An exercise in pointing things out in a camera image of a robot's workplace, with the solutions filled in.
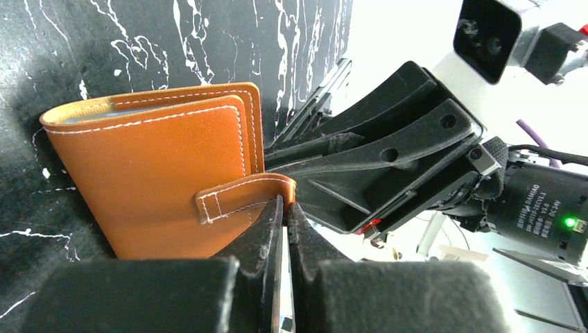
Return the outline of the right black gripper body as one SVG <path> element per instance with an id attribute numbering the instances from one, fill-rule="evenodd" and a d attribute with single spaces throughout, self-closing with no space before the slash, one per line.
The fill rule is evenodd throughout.
<path id="1" fill-rule="evenodd" d="M 377 238 L 425 210 L 457 218 L 468 230 L 481 228 L 487 204 L 505 187 L 508 146 L 498 137 L 474 142 L 463 156 L 424 182 L 403 182 L 380 171 L 321 173 L 297 182 L 306 215 L 341 234 Z"/>

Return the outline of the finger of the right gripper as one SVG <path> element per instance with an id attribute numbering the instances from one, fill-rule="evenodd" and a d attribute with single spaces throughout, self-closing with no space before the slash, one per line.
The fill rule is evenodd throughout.
<path id="1" fill-rule="evenodd" d="M 438 175 L 474 145 L 474 117 L 454 99 L 433 103 L 411 125 L 381 139 L 271 169 L 291 178 L 382 169 L 403 182 Z"/>
<path id="2" fill-rule="evenodd" d="M 423 117 L 438 86 L 427 69 L 404 63 L 367 96 L 342 113 L 326 114 L 321 98 L 299 111 L 265 153 L 267 170 L 360 146 L 401 130 Z"/>

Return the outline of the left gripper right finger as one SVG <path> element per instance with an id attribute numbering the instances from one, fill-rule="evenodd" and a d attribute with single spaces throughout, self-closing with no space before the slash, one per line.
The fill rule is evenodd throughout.
<path id="1" fill-rule="evenodd" d="M 288 212 L 297 332 L 509 332 L 510 310 L 468 262 L 355 262 Z"/>

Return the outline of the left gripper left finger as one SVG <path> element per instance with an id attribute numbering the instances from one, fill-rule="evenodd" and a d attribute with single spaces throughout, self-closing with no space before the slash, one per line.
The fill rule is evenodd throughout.
<path id="1" fill-rule="evenodd" d="M 275 332 L 283 200 L 209 259 L 93 260 L 56 270 L 25 332 Z"/>

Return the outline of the brown leather card holder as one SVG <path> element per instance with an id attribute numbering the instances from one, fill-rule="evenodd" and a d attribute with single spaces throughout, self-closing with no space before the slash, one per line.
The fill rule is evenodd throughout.
<path id="1" fill-rule="evenodd" d="M 265 170 L 253 83 L 77 101 L 40 123 L 120 259 L 212 257 L 295 202 L 296 181 Z"/>

